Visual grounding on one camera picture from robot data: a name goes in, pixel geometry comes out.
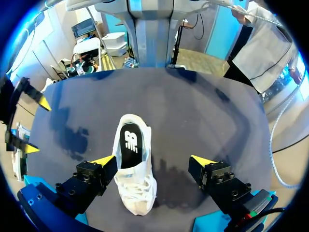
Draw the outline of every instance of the white lab coat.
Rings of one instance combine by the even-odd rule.
[[[263,7],[258,6],[250,12],[277,21],[275,16]],[[279,77],[286,64],[289,64],[289,69],[296,68],[298,50],[296,45],[290,43],[275,24],[252,16],[246,16],[246,18],[250,22],[248,26],[253,27],[253,32],[233,62],[251,81],[254,88],[263,93]]]

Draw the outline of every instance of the sneaker insole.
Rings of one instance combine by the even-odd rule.
[[[121,168],[131,168],[141,163],[142,143],[141,130],[136,124],[125,124],[121,128]]]

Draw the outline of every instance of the shoe tongue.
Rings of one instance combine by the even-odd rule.
[[[141,162],[132,168],[118,169],[117,180],[122,183],[142,184],[146,176],[146,162]]]

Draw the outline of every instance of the floor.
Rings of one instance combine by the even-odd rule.
[[[122,66],[123,59],[124,58],[115,59],[117,68]],[[186,65],[188,70],[212,73],[217,76],[222,76],[228,66],[225,65],[224,61],[218,60],[216,58],[182,49],[180,50],[177,63]],[[22,101],[20,103],[28,111],[18,105],[13,125],[15,125],[17,122],[21,122],[23,126],[30,129],[34,119],[32,114],[35,113],[36,107],[33,105],[30,107]],[[18,182],[14,177],[11,154],[5,150],[4,130],[4,125],[0,124],[0,131],[2,131],[0,133],[0,162],[12,192],[14,195],[16,195],[18,190],[21,189],[24,184]],[[309,138],[284,151],[274,154],[274,159],[279,173],[284,181],[286,181],[288,184],[297,184],[302,180],[302,176],[308,162],[308,157]],[[279,197],[279,202],[277,203],[276,207],[286,206],[294,196],[295,190],[282,187],[276,179],[274,173],[272,173],[271,179],[272,184],[270,190],[276,191],[276,195]],[[276,216],[277,215],[275,214],[270,215],[266,222],[266,226],[268,226],[276,218]]]
[[[122,57],[113,57],[117,69],[122,68],[126,57],[127,53]],[[185,65],[187,70],[216,76],[223,76],[229,67],[224,60],[186,49],[179,49],[177,64]]]

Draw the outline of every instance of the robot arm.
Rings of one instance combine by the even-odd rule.
[[[198,156],[191,156],[189,173],[204,194],[209,194],[220,210],[231,217],[225,231],[252,231],[263,227],[262,215],[273,208],[278,197],[262,189],[251,194],[251,184],[235,178],[231,166],[220,161],[214,162]]]

